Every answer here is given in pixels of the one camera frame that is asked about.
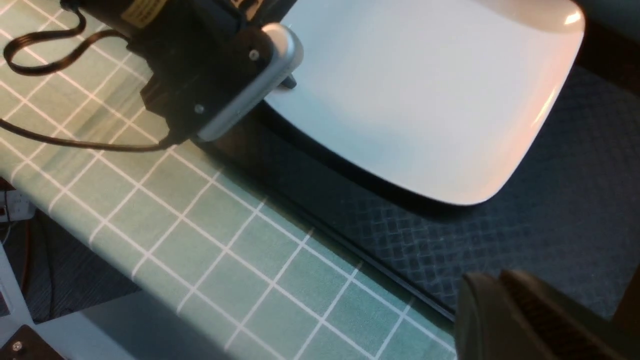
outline dark fabric surface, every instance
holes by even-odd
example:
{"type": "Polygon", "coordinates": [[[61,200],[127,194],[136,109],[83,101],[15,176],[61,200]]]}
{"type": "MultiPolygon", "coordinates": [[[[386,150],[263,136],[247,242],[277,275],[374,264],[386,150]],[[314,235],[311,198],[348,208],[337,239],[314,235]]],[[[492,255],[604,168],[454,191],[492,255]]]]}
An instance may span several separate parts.
{"type": "MultiPolygon", "coordinates": [[[[138,291],[138,287],[111,265],[46,216],[31,220],[31,271],[26,296],[31,316],[46,320],[51,284],[45,256],[45,233],[51,244],[54,268],[54,317],[79,311],[138,291]]],[[[13,272],[20,282],[24,264],[24,222],[17,224],[5,246],[13,272]]]]}

